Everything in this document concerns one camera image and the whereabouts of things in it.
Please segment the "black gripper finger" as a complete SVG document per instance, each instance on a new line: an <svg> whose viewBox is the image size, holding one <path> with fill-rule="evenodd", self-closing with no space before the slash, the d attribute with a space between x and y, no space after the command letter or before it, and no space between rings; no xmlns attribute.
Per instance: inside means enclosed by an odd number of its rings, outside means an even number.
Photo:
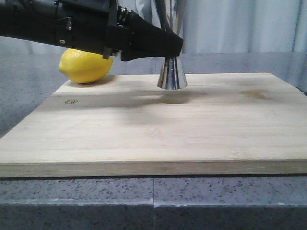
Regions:
<svg viewBox="0 0 307 230"><path fill-rule="evenodd" d="M128 13L128 48L121 52L121 61L146 57L177 57L183 39L174 32L164 31L140 17L135 11Z"/></svg>

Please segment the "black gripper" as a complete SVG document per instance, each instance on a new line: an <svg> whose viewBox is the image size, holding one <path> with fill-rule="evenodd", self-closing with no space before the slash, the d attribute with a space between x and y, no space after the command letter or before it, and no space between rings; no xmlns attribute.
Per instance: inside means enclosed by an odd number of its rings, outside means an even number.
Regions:
<svg viewBox="0 0 307 230"><path fill-rule="evenodd" d="M0 35L101 54L109 26L125 26L130 12L116 0L2 0Z"/></svg>

